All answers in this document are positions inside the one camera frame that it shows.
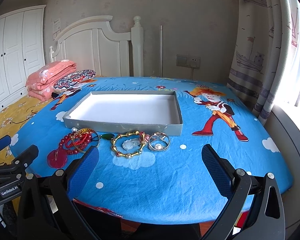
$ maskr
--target metal screw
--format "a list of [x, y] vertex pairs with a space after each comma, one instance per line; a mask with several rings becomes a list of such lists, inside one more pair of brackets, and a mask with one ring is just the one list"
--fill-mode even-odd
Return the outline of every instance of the metal screw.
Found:
[[268, 176], [269, 179], [274, 179], [274, 175], [273, 175], [273, 173], [271, 173], [271, 172], [269, 172], [269, 173], [267, 174], [267, 176]]
[[57, 170], [56, 171], [56, 175], [57, 176], [62, 176], [62, 174], [63, 174], [63, 170]]
[[29, 173], [28, 175], [27, 175], [27, 179], [32, 179], [33, 178], [33, 173]]
[[243, 176], [245, 174], [244, 170], [243, 169], [237, 169], [237, 174], [240, 175], [240, 176]]

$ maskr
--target white cloud print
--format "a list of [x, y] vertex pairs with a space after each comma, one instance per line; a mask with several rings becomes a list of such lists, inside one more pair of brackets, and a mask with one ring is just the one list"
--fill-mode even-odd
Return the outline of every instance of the white cloud print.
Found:
[[152, 152], [144, 151], [141, 155], [127, 159], [125, 157], [117, 157], [114, 152], [111, 153], [113, 156], [112, 162], [116, 166], [123, 166], [132, 170], [137, 170], [140, 167], [150, 167], [155, 162], [155, 155]]
[[262, 144], [267, 150], [271, 150], [273, 153], [279, 152], [279, 149], [270, 137], [267, 140], [262, 140]]
[[63, 117], [65, 114], [66, 114], [65, 111], [62, 111], [62, 112], [57, 113], [57, 115], [56, 115], [57, 120], [63, 122], [62, 117]]
[[18, 137], [19, 137], [19, 135], [17, 133], [14, 136], [11, 137], [11, 144], [10, 144], [10, 146], [14, 146], [18, 142], [18, 140], [19, 140]]

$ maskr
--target bed post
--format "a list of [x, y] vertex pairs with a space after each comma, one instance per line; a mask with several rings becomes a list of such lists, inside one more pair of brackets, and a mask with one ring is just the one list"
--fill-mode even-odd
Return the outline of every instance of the bed post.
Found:
[[140, 24], [140, 16], [135, 16], [133, 20], [134, 26], [131, 28], [133, 76], [143, 77], [143, 27]]
[[50, 62], [53, 62], [52, 54], [54, 53], [54, 51], [53, 51], [52, 49], [53, 49], [53, 47], [50, 46], [50, 52], [49, 52], [49, 55], [50, 55]]

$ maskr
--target curtain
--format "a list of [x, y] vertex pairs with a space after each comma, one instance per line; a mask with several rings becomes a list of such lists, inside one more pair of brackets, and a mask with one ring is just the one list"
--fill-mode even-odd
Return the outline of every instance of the curtain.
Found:
[[265, 124], [299, 35], [297, 0], [239, 0], [236, 48], [227, 86]]

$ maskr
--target gold bamboo bracelet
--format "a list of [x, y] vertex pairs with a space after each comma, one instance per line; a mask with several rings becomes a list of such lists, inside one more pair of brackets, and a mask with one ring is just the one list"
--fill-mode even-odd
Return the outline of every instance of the gold bamboo bracelet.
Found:
[[[130, 137], [132, 135], [139, 135], [140, 136], [140, 142], [141, 142], [140, 148], [134, 153], [124, 154], [122, 152], [119, 152], [117, 150], [117, 147], [115, 146], [115, 143], [117, 142], [117, 140], [122, 138], [122, 137]], [[135, 155], [141, 155], [143, 147], [146, 146], [147, 143], [148, 143], [148, 141], [146, 139], [146, 133], [145, 132], [134, 131], [134, 132], [127, 132], [126, 134], [119, 133], [116, 138], [111, 139], [111, 144], [112, 144], [111, 145], [111, 150], [114, 151], [115, 155], [117, 155], [118, 157], [126, 157], [127, 159], [131, 159]]]

